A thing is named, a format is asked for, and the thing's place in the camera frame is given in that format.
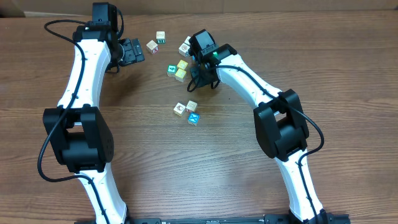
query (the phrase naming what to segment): wood grain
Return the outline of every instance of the wood grain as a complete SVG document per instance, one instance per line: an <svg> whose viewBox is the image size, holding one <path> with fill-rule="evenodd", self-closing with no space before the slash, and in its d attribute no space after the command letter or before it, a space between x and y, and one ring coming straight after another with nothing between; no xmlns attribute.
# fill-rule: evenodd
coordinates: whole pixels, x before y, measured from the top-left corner
<svg viewBox="0 0 398 224"><path fill-rule="evenodd" d="M89 17L80 18L87 21ZM51 184L36 170L42 113L67 85L73 46L44 31L49 19L0 20L0 223L73 223L94 217L79 181ZM309 158L328 212L353 223L398 222L398 14L394 11L126 16L125 37L167 44L106 75L101 112L115 141L113 174L134 217L203 218L287 213L272 159L257 144L252 111L228 86L188 93L166 75L187 35L206 28L270 84L294 89L325 133ZM74 24L54 25L71 36ZM172 112L193 100L197 127ZM310 128L309 149L318 144ZM51 148L43 167L69 175Z"/></svg>

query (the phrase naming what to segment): black joint housing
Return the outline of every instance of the black joint housing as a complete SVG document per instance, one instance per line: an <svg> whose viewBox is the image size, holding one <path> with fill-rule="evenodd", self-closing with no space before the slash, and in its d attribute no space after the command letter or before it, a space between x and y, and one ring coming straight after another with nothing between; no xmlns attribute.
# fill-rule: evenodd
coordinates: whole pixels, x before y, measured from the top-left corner
<svg viewBox="0 0 398 224"><path fill-rule="evenodd" d="M253 110L256 137L261 149L268 157L277 157L284 162L289 160L291 153L304 150L307 147L306 138L309 137L305 118L286 105L303 113L299 96L293 90L281 93L278 99L268 103L260 103ZM277 111L286 114L278 122L274 116Z"/></svg>
<svg viewBox="0 0 398 224"><path fill-rule="evenodd" d="M198 64L206 64L207 67L214 67L224 58L238 53L229 44L218 47L214 38L205 29L194 34L189 39L189 43L190 55L195 56Z"/></svg>
<svg viewBox="0 0 398 224"><path fill-rule="evenodd" d="M93 3L93 17L89 22L90 29L109 27L113 32L118 31L118 11L116 6L108 2Z"/></svg>
<svg viewBox="0 0 398 224"><path fill-rule="evenodd" d="M43 123L47 134L63 112L61 106L44 110ZM75 122L81 122L83 132L68 132ZM69 172L102 172L105 164L113 158L113 136L96 106L69 109L64 122L55 128L50 142L58 163L67 165Z"/></svg>

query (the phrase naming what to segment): black bracket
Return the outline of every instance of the black bracket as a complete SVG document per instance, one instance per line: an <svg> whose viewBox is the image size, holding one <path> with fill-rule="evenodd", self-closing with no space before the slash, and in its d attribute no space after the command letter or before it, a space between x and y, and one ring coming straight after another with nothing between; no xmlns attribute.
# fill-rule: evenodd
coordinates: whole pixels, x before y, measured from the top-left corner
<svg viewBox="0 0 398 224"><path fill-rule="evenodd" d="M145 60L138 39L119 39L123 32L118 31L118 14L116 6L107 2L93 3L92 21L84 26L78 26L73 33L73 40L80 42L84 39L105 41L108 45L111 61L106 70L119 66L128 66Z"/></svg>
<svg viewBox="0 0 398 224"><path fill-rule="evenodd" d="M189 43L189 54L193 56L197 64L190 69L195 88L205 85L211 85L212 89L215 88L216 86L213 86L213 83L219 81L217 72L216 70L208 71L206 69L219 65L224 58L236 55L238 52L229 44L219 47L211 34L205 29L193 34L189 39Z"/></svg>
<svg viewBox="0 0 398 224"><path fill-rule="evenodd" d="M306 138L309 136L305 119L286 105L303 113L299 96L293 90L280 93L278 99L260 103L253 110L256 137L261 149L268 157L277 157L284 162L289 160L291 153L307 147ZM278 122L274 116L277 111L286 114Z"/></svg>
<svg viewBox="0 0 398 224"><path fill-rule="evenodd" d="M61 106L44 110L43 123L47 134L63 112ZM68 132L75 122L81 122L84 132ZM96 106L69 109L64 122L55 128L50 142L58 163L67 165L69 172L103 172L105 164L113 158L112 133Z"/></svg>
<svg viewBox="0 0 398 224"><path fill-rule="evenodd" d="M75 224L95 224L95 220L75 222ZM290 211L288 215L264 215L263 217L240 218L192 218L161 220L159 218L131 218L127 209L126 221L123 224L316 224L315 217L301 222ZM318 224L351 224L348 215L334 215L322 209L318 214Z"/></svg>

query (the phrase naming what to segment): wire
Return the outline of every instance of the wire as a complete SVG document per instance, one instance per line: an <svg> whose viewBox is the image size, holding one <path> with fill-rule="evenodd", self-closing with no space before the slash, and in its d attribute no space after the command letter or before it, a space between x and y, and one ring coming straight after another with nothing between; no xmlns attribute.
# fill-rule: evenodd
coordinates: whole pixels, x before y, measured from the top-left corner
<svg viewBox="0 0 398 224"><path fill-rule="evenodd" d="M316 224L318 224L317 211L315 210L315 206L314 206L314 204L313 204L313 202L312 202L312 198L311 198L311 196L310 196L310 192L308 191L307 184L305 183L304 173L303 173L303 170L302 170L302 166L303 166L303 165L302 165L302 160L304 159L304 157L309 156L309 155L311 155L311 154L313 154L313 153L318 152L318 151L323 147L323 145L325 144L325 137L324 137L324 135L323 135L323 133L322 133L322 130L321 130L321 129L319 128L319 126L318 126L311 118L309 118L307 115L305 115L304 113L300 112L299 110L296 110L295 108L291 107L290 105L286 104L285 102L283 102L282 100L280 100L278 97L275 97L274 95L270 94L270 93L269 93L264 87L262 87L262 86L260 85L260 83L257 82L257 80L256 80L252 75L250 75L250 73L249 73L248 71L246 71L245 69L243 69L243 68L241 68L241 67L237 67L237 66L232 66L232 65L218 65L218 66L209 68L209 69L207 69L207 70L208 70L208 71L210 71L210 70L216 70L217 68L232 68L232 69L236 69L236 70L238 70L238 71L240 71L240 72L243 72L245 75L247 75L247 76L257 85L257 87L263 92L264 95L269 96L269 97L272 98L273 100L279 100L285 107L288 107L290 110L292 110L292 111L298 113L299 115L301 115L304 119L306 119L306 120L317 130L317 132L318 132L318 134L319 134L319 136L320 136L320 143L319 143L319 146L316 147L315 149L309 151L309 152L306 152L305 154L302 154L302 155L300 156L300 158L298 159L297 165L298 165L298 169L299 169L299 171L300 171L301 180L303 181L305 193L307 194L307 199L308 199L308 201L310 201L310 205L311 205L313 214L314 214L314 216L315 216Z"/></svg>
<svg viewBox="0 0 398 224"><path fill-rule="evenodd" d="M194 81L195 81L196 79L198 80L197 83L200 83L200 81L203 79L203 77L202 77L201 75L197 75L197 76L195 76L195 77L192 77L191 81L189 82L189 84L188 84L188 86L187 86L187 91L188 91L189 93L191 93L191 92L193 92L194 90L197 89L198 86L197 86L196 84L195 84L195 86L191 89L191 85L192 85L192 83L194 83ZM210 83L210 88L211 88L212 90L214 90L215 88L217 88L218 84L220 84L220 80L219 80L219 79L213 80L213 82Z"/></svg>
<svg viewBox="0 0 398 224"><path fill-rule="evenodd" d="M53 182L53 183L55 183L55 182L62 182L62 181L66 181L66 180L72 180L72 179L76 179L76 178L83 178L83 179L86 179L86 180L88 181L88 183L89 183L89 184L92 186L92 188L93 188L93 192L94 192L95 197L96 197L96 199L97 199L97 201L98 201L99 208L101 209L101 213L102 213L102 215L104 216L106 223L109 224L109 219L108 219L108 216L107 216L107 214L106 214L106 212L105 212L105 209L104 209L104 207L103 207L103 205L102 205L102 203L101 203L100 195L98 194L98 191L97 191L97 189L96 189L96 187L95 187L95 184L94 184L94 182L93 182L93 180L92 180L91 178L89 178L89 177L87 177L87 176L85 176L85 175L81 175L81 174L80 174L80 175L73 175L73 176L69 176L69 177L62 177L62 178L52 179L52 178L50 178L50 177L47 177L47 176L43 173L43 170L42 170L42 160L43 160L43 155L44 155L45 149L47 148L47 145L49 144L50 138L51 138L51 136L53 135L53 133L54 133L54 131L55 131L55 128L56 128L58 125L60 125L61 122L64 121L64 119L65 119L65 117L66 117L66 115L67 115L67 113L68 113L68 110L72 107L73 102L74 102L75 99L77 98L77 93L78 93L78 91L79 91L80 83L81 83L81 80L83 79L83 74L84 74L84 71L85 71L86 57L85 57L85 53L84 53L83 49L82 49L74 40L71 40L71 39L69 39L68 37L65 37L65 36L63 36L63 35L61 35L61 34L58 34L58 33L54 32L54 31L52 31L52 30L50 30L50 29L48 28L49 25L55 24L55 23L59 23L59 22L74 22L74 23L78 23L78 24L85 24L85 22L76 21L76 20L70 20L70 19L61 19L61 20L50 21L50 22L44 24L44 29L45 29L47 32L49 32L49 33L51 33L51 34L53 34L53 35L55 35L55 36L57 36L57 37L59 37L59 38L61 38L61 39L64 39L64 40L66 40L66 41L68 41L68 42L73 43L73 44L79 49L79 51L80 51L80 53L81 53L81 68L80 68L79 78L78 78L78 81L77 81L77 83L76 83L75 91L72 93L72 98L71 98L71 100L70 100L68 106L64 109L63 113L61 114L61 116L59 117L59 119L57 120L57 122L55 123L55 125L53 126L53 128L51 129L51 131L49 132L49 135L47 135L47 137L45 138L45 141L44 141L43 146L42 146L42 148L41 148L41 150L40 150L40 153L39 153L39 157L38 157L38 159L37 159L37 170L38 170L40 176L41 176L44 180L46 180L46 181L48 181L48 182Z"/></svg>
<svg viewBox="0 0 398 224"><path fill-rule="evenodd" d="M120 39L120 37L122 37L123 31L124 31L124 21L123 21L123 14L122 14L122 11L120 11L120 9L118 9L118 13L119 13L120 18L122 20L122 26L120 27L120 31L117 33L118 39Z"/></svg>

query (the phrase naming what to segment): wooden block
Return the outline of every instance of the wooden block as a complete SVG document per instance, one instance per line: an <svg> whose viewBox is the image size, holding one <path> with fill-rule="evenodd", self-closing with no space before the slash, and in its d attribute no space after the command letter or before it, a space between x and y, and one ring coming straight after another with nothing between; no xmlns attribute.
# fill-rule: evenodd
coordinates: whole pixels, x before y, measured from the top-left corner
<svg viewBox="0 0 398 224"><path fill-rule="evenodd" d="M180 60L180 62L177 64L178 68L181 68L182 70L185 70L186 67L188 66L188 62Z"/></svg>
<svg viewBox="0 0 398 224"><path fill-rule="evenodd" d="M174 77L176 71L177 71L176 65L169 65L169 67L167 67L167 75L170 77Z"/></svg>
<svg viewBox="0 0 398 224"><path fill-rule="evenodd" d="M158 44L166 44L166 33L164 31L157 31L156 41Z"/></svg>
<svg viewBox="0 0 398 224"><path fill-rule="evenodd" d="M187 44L182 44L179 48L178 48L178 52L182 55L182 56L184 56L184 57L187 57L187 56L189 56L189 45L187 45Z"/></svg>
<svg viewBox="0 0 398 224"><path fill-rule="evenodd" d="M184 111L185 111L185 106L182 105L181 103L177 103L177 105L174 108L174 113L179 116L182 116L184 114Z"/></svg>
<svg viewBox="0 0 398 224"><path fill-rule="evenodd" d="M195 103L194 101L189 101L187 107L185 108L185 111L192 113L195 112L195 110L197 110L197 107L198 107L197 103Z"/></svg>
<svg viewBox="0 0 398 224"><path fill-rule="evenodd" d="M188 117L188 123L196 126L198 124L199 118L199 114L191 113Z"/></svg>
<svg viewBox="0 0 398 224"><path fill-rule="evenodd" d="M187 77L187 72L185 70L182 70L181 68L179 68L175 73L175 79L180 82L184 82L186 77Z"/></svg>
<svg viewBox="0 0 398 224"><path fill-rule="evenodd" d="M149 41L149 43L147 44L147 49L151 54L154 54L159 51L159 47L153 40Z"/></svg>
<svg viewBox="0 0 398 224"><path fill-rule="evenodd" d="M190 44L189 44L189 39L191 39L190 36L188 36L188 37L185 39L184 44L187 44L188 46L190 46Z"/></svg>

